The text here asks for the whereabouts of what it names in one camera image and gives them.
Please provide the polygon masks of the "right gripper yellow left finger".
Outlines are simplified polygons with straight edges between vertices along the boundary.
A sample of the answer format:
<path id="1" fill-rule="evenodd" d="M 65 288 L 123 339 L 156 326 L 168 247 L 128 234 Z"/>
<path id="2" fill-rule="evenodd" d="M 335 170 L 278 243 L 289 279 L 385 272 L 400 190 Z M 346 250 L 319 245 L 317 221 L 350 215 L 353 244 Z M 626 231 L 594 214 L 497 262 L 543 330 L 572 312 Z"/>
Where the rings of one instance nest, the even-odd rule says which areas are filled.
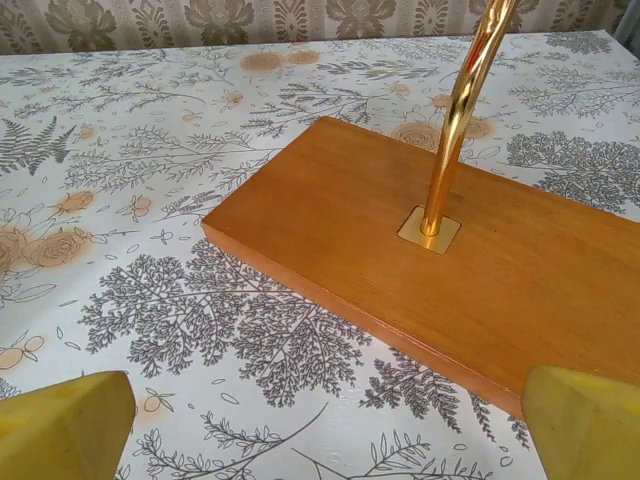
<path id="1" fill-rule="evenodd" d="M 135 415 L 127 375 L 105 371 L 1 402 L 3 479 L 111 479 Z"/>

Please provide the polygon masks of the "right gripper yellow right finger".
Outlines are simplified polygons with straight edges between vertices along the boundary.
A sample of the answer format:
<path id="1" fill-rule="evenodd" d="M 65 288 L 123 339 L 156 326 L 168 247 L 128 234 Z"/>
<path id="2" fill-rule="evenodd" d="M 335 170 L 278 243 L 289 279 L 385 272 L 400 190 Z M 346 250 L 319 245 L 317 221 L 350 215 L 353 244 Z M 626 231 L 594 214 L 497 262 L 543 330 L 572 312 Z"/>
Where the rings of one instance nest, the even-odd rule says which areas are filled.
<path id="1" fill-rule="evenodd" d="M 639 477 L 639 387 L 575 370 L 537 366 L 522 413 L 549 479 Z"/>

